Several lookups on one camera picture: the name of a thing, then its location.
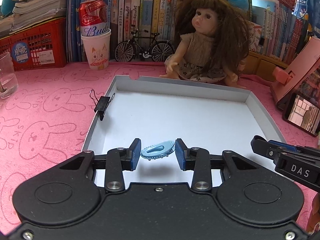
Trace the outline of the light blue hair clip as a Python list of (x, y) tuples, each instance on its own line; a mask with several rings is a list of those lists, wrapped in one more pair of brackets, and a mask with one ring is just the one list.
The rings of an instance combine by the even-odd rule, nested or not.
[(152, 145), (144, 148), (140, 152), (140, 156), (147, 160), (161, 159), (168, 157), (175, 151), (175, 142), (174, 141), (165, 141), (157, 145)]

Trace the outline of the black smartphone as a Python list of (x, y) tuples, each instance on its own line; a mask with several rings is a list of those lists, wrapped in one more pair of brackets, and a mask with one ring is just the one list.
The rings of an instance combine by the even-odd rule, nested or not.
[(283, 119), (314, 137), (319, 135), (319, 107), (298, 93), (290, 95)]

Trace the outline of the white cardboard box lid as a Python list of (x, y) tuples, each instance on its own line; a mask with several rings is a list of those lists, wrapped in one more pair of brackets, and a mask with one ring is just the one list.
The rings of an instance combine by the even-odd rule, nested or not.
[(182, 139), (211, 154), (232, 150), (262, 165), (269, 179), (256, 189), (283, 191), (291, 181), (275, 174), (270, 159), (254, 154), (251, 140), (260, 135), (283, 141), (276, 124), (248, 90), (178, 80), (116, 76), (107, 94), (112, 102), (95, 117), (84, 149), (105, 154), (138, 138), (142, 147)]

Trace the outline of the black binder clip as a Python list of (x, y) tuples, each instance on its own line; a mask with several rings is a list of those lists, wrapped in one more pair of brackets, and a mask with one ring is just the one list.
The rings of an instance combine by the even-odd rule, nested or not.
[(115, 93), (112, 96), (101, 96), (99, 99), (95, 94), (95, 90), (90, 90), (89, 97), (92, 99), (93, 103), (95, 104), (94, 112), (99, 117), (100, 121), (103, 121), (106, 110), (109, 104), (114, 99)]

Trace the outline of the pink triangular dollhouse stand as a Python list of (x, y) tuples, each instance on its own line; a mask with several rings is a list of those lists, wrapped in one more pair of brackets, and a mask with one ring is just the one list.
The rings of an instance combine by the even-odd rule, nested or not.
[(319, 106), (319, 38), (312, 37), (285, 69), (273, 71), (271, 94), (276, 106), (283, 110), (293, 92)]

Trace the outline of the pink bunny table mat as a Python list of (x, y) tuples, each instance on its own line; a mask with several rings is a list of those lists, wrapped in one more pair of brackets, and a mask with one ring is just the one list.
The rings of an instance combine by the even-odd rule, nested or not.
[(157, 77), (161, 63), (86, 63), (16, 73), (18, 90), (1, 101), (1, 232), (19, 224), (12, 194), (26, 179), (80, 152), (94, 116), (89, 91), (103, 95), (115, 75)]

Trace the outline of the brown-haired doll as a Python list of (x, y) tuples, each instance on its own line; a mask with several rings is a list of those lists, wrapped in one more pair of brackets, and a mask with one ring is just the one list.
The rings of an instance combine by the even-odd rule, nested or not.
[(186, 0), (176, 12), (174, 45), (163, 78), (238, 88), (249, 54), (246, 15), (226, 0)]

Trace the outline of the black miniature bicycle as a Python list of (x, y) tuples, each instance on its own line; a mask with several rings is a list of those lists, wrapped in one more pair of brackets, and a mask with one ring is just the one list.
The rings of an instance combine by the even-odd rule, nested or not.
[(117, 62), (131, 62), (137, 58), (144, 61), (164, 62), (174, 53), (168, 40), (159, 40), (160, 33), (149, 33), (148, 30), (136, 29), (131, 32), (131, 38), (120, 42), (114, 50)]

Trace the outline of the white cat paper cup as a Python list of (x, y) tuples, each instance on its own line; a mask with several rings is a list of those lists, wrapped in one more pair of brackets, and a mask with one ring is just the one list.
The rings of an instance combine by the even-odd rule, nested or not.
[(111, 29), (98, 36), (81, 36), (87, 61), (92, 70), (102, 70), (109, 65)]

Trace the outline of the clear glass cup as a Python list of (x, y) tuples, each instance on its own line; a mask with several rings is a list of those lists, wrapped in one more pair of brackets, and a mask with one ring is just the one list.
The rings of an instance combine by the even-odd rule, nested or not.
[(14, 64), (9, 52), (1, 54), (1, 99), (10, 97), (18, 89), (18, 81), (14, 71)]

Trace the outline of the red plastic crate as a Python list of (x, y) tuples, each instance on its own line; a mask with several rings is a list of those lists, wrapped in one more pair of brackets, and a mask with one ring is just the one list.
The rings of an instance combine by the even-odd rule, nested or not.
[(66, 19), (51, 19), (1, 38), (1, 53), (11, 54), (14, 70), (62, 68), (66, 59)]

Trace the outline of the large blue round plush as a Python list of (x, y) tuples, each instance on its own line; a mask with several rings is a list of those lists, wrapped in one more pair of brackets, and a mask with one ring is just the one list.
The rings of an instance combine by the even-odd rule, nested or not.
[(241, 9), (243, 11), (249, 10), (249, 1), (248, 0), (228, 0), (229, 4), (233, 7)]

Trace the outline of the red Budweiser can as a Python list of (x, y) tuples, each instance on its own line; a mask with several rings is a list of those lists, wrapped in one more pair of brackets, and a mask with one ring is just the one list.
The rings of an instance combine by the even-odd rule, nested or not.
[(103, 35), (108, 32), (107, 5), (103, 0), (80, 3), (80, 31), (84, 37)]

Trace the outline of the stack of books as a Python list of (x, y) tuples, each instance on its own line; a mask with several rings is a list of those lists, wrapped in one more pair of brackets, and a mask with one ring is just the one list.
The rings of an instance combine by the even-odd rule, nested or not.
[(29, 28), (41, 22), (65, 17), (67, 0), (13, 0), (12, 14), (1, 15), (1, 37)]

